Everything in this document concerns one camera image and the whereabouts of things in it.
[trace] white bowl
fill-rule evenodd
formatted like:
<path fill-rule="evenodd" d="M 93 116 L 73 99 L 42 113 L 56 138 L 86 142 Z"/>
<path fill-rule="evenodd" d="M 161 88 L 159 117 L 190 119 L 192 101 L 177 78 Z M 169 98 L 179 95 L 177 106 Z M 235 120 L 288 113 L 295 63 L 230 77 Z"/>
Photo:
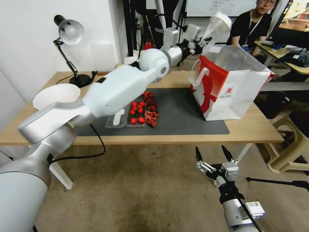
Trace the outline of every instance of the white bowl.
<path fill-rule="evenodd" d="M 73 84 L 58 84 L 39 92 L 32 103 L 38 110 L 55 102 L 74 102 L 80 96 L 80 88 Z"/>

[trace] glasses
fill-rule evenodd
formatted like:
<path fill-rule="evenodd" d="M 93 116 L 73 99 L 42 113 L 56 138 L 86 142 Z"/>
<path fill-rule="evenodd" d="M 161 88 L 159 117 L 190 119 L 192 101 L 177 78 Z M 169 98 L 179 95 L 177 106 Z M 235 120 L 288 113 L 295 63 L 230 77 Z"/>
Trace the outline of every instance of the glasses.
<path fill-rule="evenodd" d="M 275 5 L 276 1 L 275 0 L 261 0 L 264 4 L 269 3 L 269 5 Z"/>

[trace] gray desk mat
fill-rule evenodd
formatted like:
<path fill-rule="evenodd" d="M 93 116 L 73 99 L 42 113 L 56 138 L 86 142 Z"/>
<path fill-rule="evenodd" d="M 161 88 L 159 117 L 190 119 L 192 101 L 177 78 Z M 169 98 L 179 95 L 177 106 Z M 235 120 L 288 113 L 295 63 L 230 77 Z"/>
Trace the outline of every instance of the gray desk mat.
<path fill-rule="evenodd" d="M 152 88 L 159 104 L 157 126 L 147 124 L 142 128 L 106 129 L 107 117 L 93 122 L 101 136 L 116 135 L 202 135 L 229 134 L 224 121 L 205 121 L 203 114 L 189 88 Z M 95 136 L 90 126 L 76 127 L 78 136 Z"/>

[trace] lanyard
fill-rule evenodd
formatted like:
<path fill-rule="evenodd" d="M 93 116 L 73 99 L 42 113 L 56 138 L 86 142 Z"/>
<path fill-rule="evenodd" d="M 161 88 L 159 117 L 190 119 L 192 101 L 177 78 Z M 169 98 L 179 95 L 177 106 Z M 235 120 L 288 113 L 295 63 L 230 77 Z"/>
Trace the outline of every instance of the lanyard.
<path fill-rule="evenodd" d="M 252 32 L 255 30 L 255 28 L 258 26 L 258 24 L 260 23 L 261 19 L 263 18 L 263 16 L 260 18 L 260 20 L 255 24 L 255 26 L 252 28 L 252 30 L 249 32 L 247 38 L 246 38 L 246 42 L 245 44 L 247 44 L 248 42 L 248 38 L 249 36 L 252 34 Z M 250 23 L 249 23 L 249 30 L 250 30 L 250 27 L 251 27 L 251 24 L 252 24 L 252 10 L 250 11 Z"/>

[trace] plastic stool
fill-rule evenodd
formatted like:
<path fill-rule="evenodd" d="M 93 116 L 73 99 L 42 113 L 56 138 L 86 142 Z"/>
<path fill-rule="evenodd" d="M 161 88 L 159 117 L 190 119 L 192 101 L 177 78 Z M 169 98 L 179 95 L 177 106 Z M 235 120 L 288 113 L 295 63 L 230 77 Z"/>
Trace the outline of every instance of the plastic stool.
<path fill-rule="evenodd" d="M 309 150 L 309 112 L 296 111 L 281 118 L 273 124 L 277 129 L 281 125 L 289 126 L 294 133 L 294 141 L 281 153 L 278 153 L 272 143 L 265 144 L 270 154 L 267 163 L 273 172 L 284 172 L 286 170 L 309 171 L 309 164 L 295 163 L 294 160 Z"/>

